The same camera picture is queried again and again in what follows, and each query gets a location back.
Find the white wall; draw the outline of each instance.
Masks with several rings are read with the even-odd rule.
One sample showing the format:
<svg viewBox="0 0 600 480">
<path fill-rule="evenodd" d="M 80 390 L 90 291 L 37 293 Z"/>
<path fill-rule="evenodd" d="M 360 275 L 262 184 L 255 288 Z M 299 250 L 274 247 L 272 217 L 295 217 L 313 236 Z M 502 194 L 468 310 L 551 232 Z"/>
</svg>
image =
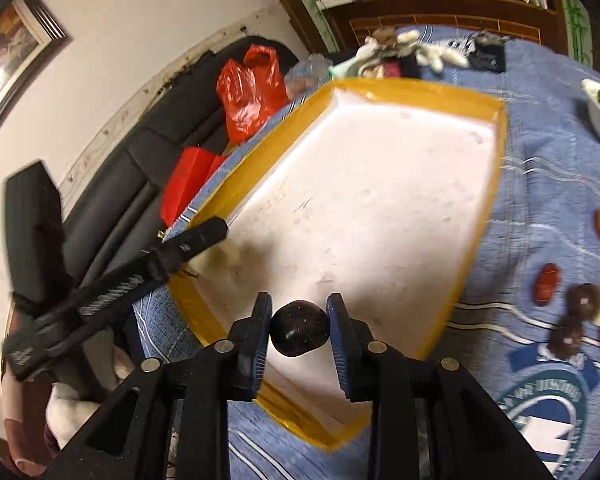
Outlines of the white wall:
<svg viewBox="0 0 600 480">
<path fill-rule="evenodd" d="M 40 158 L 58 182 L 91 137 L 154 74 L 215 31 L 277 2 L 42 1 L 72 40 L 20 96 L 0 129 L 0 345 L 10 291 L 2 240 L 4 178 Z M 271 37 L 302 54 L 288 23 Z"/>
</svg>

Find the plastic bag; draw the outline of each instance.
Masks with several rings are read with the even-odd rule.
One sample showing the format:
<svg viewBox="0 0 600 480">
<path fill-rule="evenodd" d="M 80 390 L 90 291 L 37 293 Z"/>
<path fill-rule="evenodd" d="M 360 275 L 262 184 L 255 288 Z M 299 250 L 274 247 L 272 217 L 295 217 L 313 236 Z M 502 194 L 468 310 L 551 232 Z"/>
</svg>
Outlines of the plastic bag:
<svg viewBox="0 0 600 480">
<path fill-rule="evenodd" d="M 204 183 L 220 167 L 225 156 L 202 148 L 185 148 L 162 194 L 160 218 L 171 227 Z"/>
<path fill-rule="evenodd" d="M 300 97 L 316 86 L 320 79 L 327 77 L 332 65 L 333 61 L 322 54 L 311 54 L 308 59 L 296 63 L 285 75 L 286 96 L 290 101 Z"/>
<path fill-rule="evenodd" d="M 227 61 L 216 83 L 232 144 L 249 139 L 288 103 L 275 49 L 252 44 L 242 63 Z"/>
</svg>

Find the tablecloth logo print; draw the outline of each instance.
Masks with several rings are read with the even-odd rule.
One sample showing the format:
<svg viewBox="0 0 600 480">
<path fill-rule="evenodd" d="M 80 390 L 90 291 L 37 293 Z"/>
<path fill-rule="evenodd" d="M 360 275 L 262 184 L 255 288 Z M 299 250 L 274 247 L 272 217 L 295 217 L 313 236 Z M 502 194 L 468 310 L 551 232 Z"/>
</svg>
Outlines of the tablecloth logo print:
<svg viewBox="0 0 600 480">
<path fill-rule="evenodd" d="M 558 480 L 568 478 L 587 423 L 588 388 L 574 372 L 545 370 L 521 381 L 498 405 Z"/>
<path fill-rule="evenodd" d="M 574 367 L 582 375 L 590 392 L 600 384 L 600 372 L 584 352 L 577 352 L 569 359 L 563 360 L 558 359 L 549 350 L 547 343 L 532 343 L 509 354 L 509 364 L 512 372 L 519 372 L 524 368 L 548 362 L 565 363 Z"/>
</svg>

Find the blue tablecloth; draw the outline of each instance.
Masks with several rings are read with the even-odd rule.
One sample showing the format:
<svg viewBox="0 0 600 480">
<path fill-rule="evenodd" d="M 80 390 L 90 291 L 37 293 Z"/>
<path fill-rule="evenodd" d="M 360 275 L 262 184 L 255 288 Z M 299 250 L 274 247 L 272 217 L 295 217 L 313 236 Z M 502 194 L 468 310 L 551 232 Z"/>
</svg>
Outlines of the blue tablecloth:
<svg viewBox="0 0 600 480">
<path fill-rule="evenodd" d="M 451 27 L 424 30 L 424 41 L 467 35 Z M 600 332 L 585 323 L 586 341 L 569 362 L 547 351 L 549 329 L 564 313 L 569 285 L 600 283 L 600 141 L 592 129 L 583 78 L 600 74 L 526 41 L 506 45 L 502 74 L 446 68 L 423 78 L 503 99 L 509 114 L 500 189 L 465 290 L 436 358 L 453 355 L 527 437 L 554 475 L 576 479 L 600 449 Z M 302 99 L 273 117 L 216 172 L 169 233 L 189 219 L 259 139 Z M 540 267 L 553 262 L 562 285 L 545 307 L 532 303 Z M 135 305 L 147 356 L 165 361 L 195 354 L 165 287 Z M 229 407 L 232 478 L 364 479 L 368 433 L 326 453 L 277 425 L 256 404 Z"/>
</svg>

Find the screw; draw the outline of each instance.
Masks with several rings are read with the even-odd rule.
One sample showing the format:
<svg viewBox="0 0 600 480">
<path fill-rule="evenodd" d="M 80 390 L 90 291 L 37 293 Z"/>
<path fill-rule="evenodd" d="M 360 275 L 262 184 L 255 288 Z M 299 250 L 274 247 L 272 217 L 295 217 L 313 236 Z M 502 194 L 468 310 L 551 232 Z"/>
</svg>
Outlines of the screw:
<svg viewBox="0 0 600 480">
<path fill-rule="evenodd" d="M 214 345 L 214 350 L 219 354 L 226 354 L 234 349 L 234 344 L 228 339 L 221 339 Z"/>
<path fill-rule="evenodd" d="M 366 349 L 374 354 L 383 354 L 386 352 L 386 345 L 382 341 L 372 341 L 366 346 Z"/>
<path fill-rule="evenodd" d="M 460 367 L 460 363 L 458 363 L 458 361 L 456 361 L 452 357 L 445 357 L 444 359 L 442 359 L 442 361 L 440 361 L 440 364 L 445 370 L 448 370 L 450 372 L 455 372 Z"/>
<path fill-rule="evenodd" d="M 158 368 L 160 368 L 160 359 L 156 359 L 155 357 L 149 357 L 148 359 L 142 361 L 140 368 L 142 368 L 143 372 L 155 372 Z"/>
</svg>

